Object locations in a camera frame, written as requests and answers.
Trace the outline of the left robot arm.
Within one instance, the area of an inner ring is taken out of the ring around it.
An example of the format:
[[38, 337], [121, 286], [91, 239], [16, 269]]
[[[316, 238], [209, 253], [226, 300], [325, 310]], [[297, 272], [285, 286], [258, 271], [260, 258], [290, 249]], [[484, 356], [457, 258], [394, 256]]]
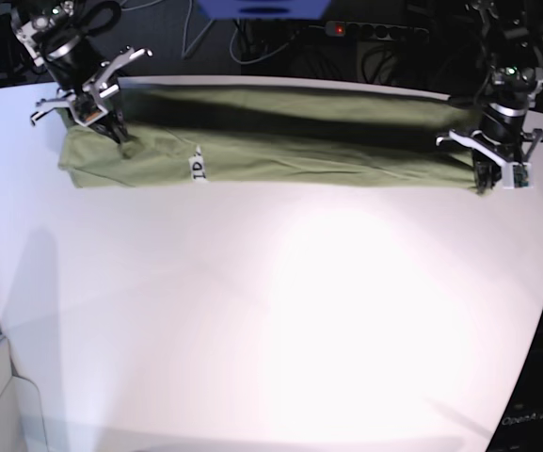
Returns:
[[485, 76], [471, 97], [448, 99], [452, 106], [475, 109], [478, 125], [451, 129], [436, 143], [451, 141], [471, 151], [476, 191], [496, 184], [507, 189], [533, 185], [531, 157], [543, 144], [543, 129], [523, 129], [526, 115], [543, 89], [543, 54], [528, 25], [522, 1], [467, 1], [476, 15]]

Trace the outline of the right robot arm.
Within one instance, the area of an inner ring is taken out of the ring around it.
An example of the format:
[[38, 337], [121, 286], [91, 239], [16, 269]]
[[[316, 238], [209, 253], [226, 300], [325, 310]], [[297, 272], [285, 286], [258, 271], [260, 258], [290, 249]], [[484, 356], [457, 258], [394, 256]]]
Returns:
[[19, 1], [12, 8], [15, 38], [34, 65], [57, 83], [56, 96], [37, 101], [30, 121], [35, 125], [60, 110], [73, 123], [122, 143], [128, 132], [115, 100], [120, 93], [118, 75], [152, 51], [128, 46], [114, 58], [104, 58], [90, 40], [120, 21], [121, 5], [102, 1], [88, 11], [84, 7], [83, 1]]

